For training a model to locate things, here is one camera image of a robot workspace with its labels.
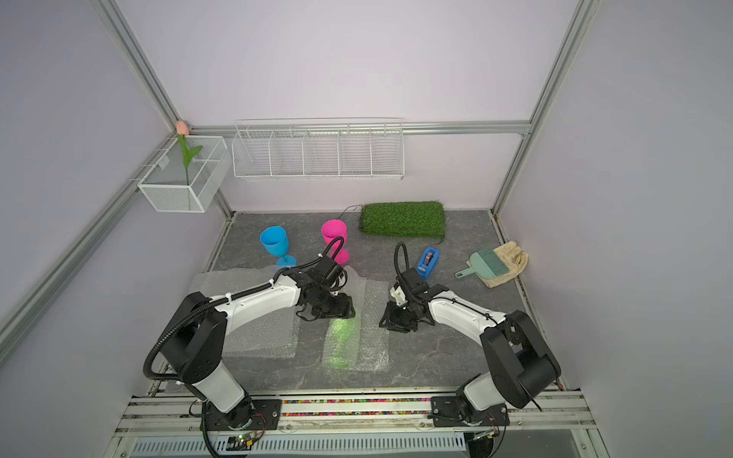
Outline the green plastic wine glass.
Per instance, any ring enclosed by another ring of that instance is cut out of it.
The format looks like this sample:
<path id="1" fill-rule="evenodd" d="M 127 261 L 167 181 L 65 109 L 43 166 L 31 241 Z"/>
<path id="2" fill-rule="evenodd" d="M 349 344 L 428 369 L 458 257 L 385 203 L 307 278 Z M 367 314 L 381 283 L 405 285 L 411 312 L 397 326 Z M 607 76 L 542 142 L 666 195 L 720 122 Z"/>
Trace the green plastic wine glass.
<path id="1" fill-rule="evenodd" d="M 323 363 L 327 368 L 351 368 L 358 359 L 361 322 L 356 318 L 334 320 L 326 332 Z"/>

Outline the blue tape dispenser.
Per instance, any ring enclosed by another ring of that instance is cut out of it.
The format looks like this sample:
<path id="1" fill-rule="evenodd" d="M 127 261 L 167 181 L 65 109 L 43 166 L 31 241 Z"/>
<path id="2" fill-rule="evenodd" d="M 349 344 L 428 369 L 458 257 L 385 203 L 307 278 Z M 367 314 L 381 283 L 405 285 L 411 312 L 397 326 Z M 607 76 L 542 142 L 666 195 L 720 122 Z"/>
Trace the blue tape dispenser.
<path id="1" fill-rule="evenodd" d="M 423 280 L 427 280 L 427 278 L 431 276 L 431 273 L 433 273 L 433 270 L 437 266 L 439 258 L 440 252 L 433 247 L 428 247 L 423 252 L 420 260 L 418 261 L 418 264 L 415 267 L 417 273 Z"/>

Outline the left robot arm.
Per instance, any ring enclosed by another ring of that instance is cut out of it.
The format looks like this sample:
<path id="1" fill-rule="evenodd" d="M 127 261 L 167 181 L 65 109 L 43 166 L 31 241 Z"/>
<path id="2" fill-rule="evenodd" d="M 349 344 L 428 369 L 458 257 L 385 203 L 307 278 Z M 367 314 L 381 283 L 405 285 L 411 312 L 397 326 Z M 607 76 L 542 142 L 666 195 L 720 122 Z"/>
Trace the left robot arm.
<path id="1" fill-rule="evenodd" d="M 229 334 L 281 309 L 295 307 L 310 323 L 350 320 L 353 300 L 342 289 L 347 273 L 337 263 L 345 239 L 337 237 L 308 263 L 283 267 L 263 284 L 236 293 L 187 295 L 147 354 L 143 375 L 151 381 L 180 382 L 202 400 L 202 425 L 247 429 L 261 421 L 250 394 L 223 362 Z"/>

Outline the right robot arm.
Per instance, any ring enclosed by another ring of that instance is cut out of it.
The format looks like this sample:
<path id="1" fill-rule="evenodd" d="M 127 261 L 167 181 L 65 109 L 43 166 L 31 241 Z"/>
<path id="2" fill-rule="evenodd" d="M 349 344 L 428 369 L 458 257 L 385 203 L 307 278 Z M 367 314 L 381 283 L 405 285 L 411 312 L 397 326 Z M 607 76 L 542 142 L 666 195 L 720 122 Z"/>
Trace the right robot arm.
<path id="1" fill-rule="evenodd" d="M 408 261 L 401 267 L 400 259 L 408 259 L 404 242 L 393 252 L 396 282 L 379 326 L 410 333 L 421 323 L 444 324 L 479 344 L 488 365 L 454 395 L 431 399 L 433 425 L 498 429 L 509 424 L 509 408 L 536 405 L 536 396 L 559 379 L 561 367 L 530 316 L 486 309 L 444 285 L 431 286 Z"/>

